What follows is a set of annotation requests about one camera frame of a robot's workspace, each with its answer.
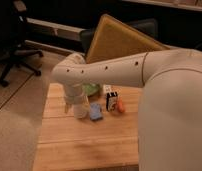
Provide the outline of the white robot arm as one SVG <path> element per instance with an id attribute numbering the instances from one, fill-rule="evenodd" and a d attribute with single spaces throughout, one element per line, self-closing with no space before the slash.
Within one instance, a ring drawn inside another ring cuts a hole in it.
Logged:
<path id="1" fill-rule="evenodd" d="M 139 171 L 202 171 L 202 52 L 171 49 L 86 64 L 73 53 L 53 77 L 70 104 L 84 83 L 141 87 Z"/>

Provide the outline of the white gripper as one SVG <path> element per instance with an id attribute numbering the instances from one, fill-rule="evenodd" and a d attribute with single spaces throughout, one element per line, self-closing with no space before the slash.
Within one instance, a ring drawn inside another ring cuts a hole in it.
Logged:
<path id="1" fill-rule="evenodd" d="M 82 85 L 64 85 L 65 112 L 73 109 L 74 114 L 87 114 L 89 112 L 88 98 Z"/>

